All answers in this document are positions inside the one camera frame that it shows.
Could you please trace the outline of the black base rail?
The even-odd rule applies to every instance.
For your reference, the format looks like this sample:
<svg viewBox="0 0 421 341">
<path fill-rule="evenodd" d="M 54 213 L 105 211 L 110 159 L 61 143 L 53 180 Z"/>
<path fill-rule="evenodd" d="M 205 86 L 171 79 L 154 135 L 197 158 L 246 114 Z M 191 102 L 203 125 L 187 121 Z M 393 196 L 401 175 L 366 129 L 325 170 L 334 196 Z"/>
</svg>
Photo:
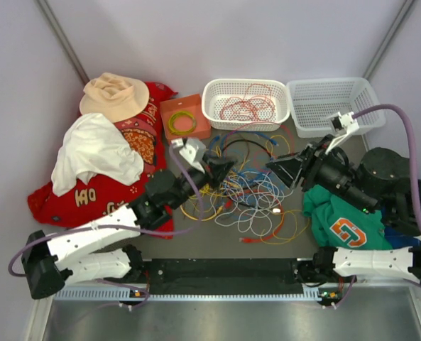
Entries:
<svg viewBox="0 0 421 341">
<path fill-rule="evenodd" d="M 153 259 L 115 283 L 147 283 L 154 295 L 299 293 L 302 284 L 336 283 L 331 271 L 296 259 Z"/>
</svg>

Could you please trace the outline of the blue plaid cloth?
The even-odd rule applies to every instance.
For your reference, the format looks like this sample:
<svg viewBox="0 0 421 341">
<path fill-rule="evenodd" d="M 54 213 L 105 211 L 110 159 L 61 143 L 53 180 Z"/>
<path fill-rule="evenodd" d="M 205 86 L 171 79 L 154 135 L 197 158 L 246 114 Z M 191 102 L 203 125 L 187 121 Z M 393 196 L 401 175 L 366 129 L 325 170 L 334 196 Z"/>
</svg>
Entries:
<svg viewBox="0 0 421 341">
<path fill-rule="evenodd" d="M 392 227 L 385 227 L 384 236 L 393 249 L 401 249 L 404 247 L 419 247 L 421 245 L 420 240 L 398 232 Z"/>
</svg>

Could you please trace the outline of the white t-shirt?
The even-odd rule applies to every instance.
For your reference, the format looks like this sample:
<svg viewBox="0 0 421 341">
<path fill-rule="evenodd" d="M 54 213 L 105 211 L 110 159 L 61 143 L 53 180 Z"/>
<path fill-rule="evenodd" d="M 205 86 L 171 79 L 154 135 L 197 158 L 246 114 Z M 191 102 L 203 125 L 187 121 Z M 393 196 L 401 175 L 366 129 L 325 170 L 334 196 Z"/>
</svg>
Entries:
<svg viewBox="0 0 421 341">
<path fill-rule="evenodd" d="M 123 185 L 140 180 L 141 155 L 101 113 L 84 114 L 66 131 L 51 175 L 53 193 L 60 197 L 80 180 L 88 184 L 105 175 Z"/>
</svg>

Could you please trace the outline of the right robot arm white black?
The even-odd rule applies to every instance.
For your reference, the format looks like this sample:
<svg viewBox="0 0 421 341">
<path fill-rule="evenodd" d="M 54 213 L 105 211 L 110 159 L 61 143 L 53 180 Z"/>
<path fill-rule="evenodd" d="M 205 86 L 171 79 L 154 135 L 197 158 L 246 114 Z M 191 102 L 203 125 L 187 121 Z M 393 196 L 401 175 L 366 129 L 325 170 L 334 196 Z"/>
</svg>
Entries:
<svg viewBox="0 0 421 341">
<path fill-rule="evenodd" d="M 301 151 L 267 163 L 289 189 L 307 192 L 321 186 L 365 215 L 381 211 L 382 223 L 421 242 L 421 180 L 412 176 L 412 160 L 387 148 L 374 148 L 353 166 L 332 135 Z M 350 247 L 321 247 L 311 267 L 323 281 L 335 276 L 384 276 L 421 286 L 421 244 L 396 250 L 364 250 L 362 238 Z"/>
</svg>

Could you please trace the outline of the white oval perforated basket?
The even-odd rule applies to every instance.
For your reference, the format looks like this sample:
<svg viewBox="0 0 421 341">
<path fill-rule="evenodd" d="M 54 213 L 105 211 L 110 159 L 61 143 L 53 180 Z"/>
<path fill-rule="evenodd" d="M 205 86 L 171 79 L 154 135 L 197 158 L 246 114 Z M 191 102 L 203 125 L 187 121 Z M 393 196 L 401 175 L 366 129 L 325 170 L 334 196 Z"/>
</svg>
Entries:
<svg viewBox="0 0 421 341">
<path fill-rule="evenodd" d="M 202 93 L 202 113 L 215 129 L 275 131 L 290 117 L 289 92 L 276 80 L 215 79 Z"/>
</svg>

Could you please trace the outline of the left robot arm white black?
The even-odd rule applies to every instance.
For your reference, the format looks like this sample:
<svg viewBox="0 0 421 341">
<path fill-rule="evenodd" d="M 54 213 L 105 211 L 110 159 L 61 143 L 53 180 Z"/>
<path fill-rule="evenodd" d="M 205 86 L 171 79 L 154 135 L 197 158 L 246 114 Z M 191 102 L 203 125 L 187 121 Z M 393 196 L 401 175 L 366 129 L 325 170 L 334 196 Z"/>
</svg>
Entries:
<svg viewBox="0 0 421 341">
<path fill-rule="evenodd" d="M 142 234 L 167 236 L 160 228 L 171 220 L 171 210 L 198 196 L 204 186 L 219 186 L 235 163 L 233 157 L 205 156 L 199 168 L 189 168 L 180 176 L 160 169 L 147 181 L 143 194 L 99 219 L 55 234 L 31 233 L 21 250 L 22 277 L 31 298 L 47 298 L 83 281 L 139 280 L 144 272 L 139 251 L 128 247 L 104 253 L 102 249 Z"/>
</svg>

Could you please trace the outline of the orange square box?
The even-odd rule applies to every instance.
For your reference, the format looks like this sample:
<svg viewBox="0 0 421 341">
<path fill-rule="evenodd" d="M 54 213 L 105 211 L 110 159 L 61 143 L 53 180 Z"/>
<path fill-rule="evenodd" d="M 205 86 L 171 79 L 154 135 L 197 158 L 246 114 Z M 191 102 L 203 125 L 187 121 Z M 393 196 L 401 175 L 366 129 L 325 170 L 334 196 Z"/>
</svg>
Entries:
<svg viewBox="0 0 421 341">
<path fill-rule="evenodd" d="M 160 115 L 169 144 L 173 139 L 181 137 L 202 140 L 211 136 L 212 128 L 202 113 L 202 99 L 199 94 L 161 102 Z"/>
</svg>

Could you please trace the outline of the red patterned cloth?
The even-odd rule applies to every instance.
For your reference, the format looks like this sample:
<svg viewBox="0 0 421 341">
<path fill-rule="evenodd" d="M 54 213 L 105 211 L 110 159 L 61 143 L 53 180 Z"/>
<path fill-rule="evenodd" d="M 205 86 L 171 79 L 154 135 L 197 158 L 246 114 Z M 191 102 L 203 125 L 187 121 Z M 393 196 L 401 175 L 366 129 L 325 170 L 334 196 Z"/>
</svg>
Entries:
<svg viewBox="0 0 421 341">
<path fill-rule="evenodd" d="M 79 180 L 71 191 L 60 197 L 53 194 L 53 184 L 49 182 L 27 197 L 35 220 L 69 229 L 108 215 L 143 194 L 144 185 L 152 175 L 167 166 L 160 103 L 177 93 L 163 83 L 146 85 L 150 92 L 146 108 L 134 117 L 115 123 L 129 146 L 143 159 L 140 179 L 133 185 L 123 185 L 108 176 L 96 175 L 87 185 Z"/>
</svg>

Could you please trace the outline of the beige bucket hat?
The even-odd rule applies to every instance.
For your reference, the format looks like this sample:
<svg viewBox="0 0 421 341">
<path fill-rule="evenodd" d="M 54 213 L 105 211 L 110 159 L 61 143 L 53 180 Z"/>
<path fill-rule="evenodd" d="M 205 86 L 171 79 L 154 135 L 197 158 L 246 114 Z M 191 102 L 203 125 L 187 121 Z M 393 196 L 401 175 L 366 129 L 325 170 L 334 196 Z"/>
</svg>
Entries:
<svg viewBox="0 0 421 341">
<path fill-rule="evenodd" d="M 103 114 L 112 123 L 140 114 L 150 99 L 145 82 L 110 72 L 90 80 L 83 92 L 80 114 Z"/>
</svg>

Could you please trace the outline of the green shirt orange logo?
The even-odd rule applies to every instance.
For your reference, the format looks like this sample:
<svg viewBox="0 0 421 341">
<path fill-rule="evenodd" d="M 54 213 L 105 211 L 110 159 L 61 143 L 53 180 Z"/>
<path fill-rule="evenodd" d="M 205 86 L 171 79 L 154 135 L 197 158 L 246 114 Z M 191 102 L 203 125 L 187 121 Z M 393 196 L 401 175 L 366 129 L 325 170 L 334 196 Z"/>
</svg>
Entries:
<svg viewBox="0 0 421 341">
<path fill-rule="evenodd" d="M 390 250 L 381 212 L 365 213 L 316 185 L 304 194 L 303 215 L 321 247 Z"/>
</svg>

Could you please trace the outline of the white rectangular mesh basket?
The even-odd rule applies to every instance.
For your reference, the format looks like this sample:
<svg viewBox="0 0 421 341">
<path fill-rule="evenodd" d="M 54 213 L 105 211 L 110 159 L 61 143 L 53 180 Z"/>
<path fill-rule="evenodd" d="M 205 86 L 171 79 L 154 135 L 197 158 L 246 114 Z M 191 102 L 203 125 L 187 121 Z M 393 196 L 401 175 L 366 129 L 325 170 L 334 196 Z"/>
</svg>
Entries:
<svg viewBox="0 0 421 341">
<path fill-rule="evenodd" d="M 371 84 L 362 77 L 293 80 L 286 88 L 290 115 L 302 139 L 330 134 L 332 125 L 327 117 L 331 114 L 357 113 L 380 104 Z"/>
</svg>

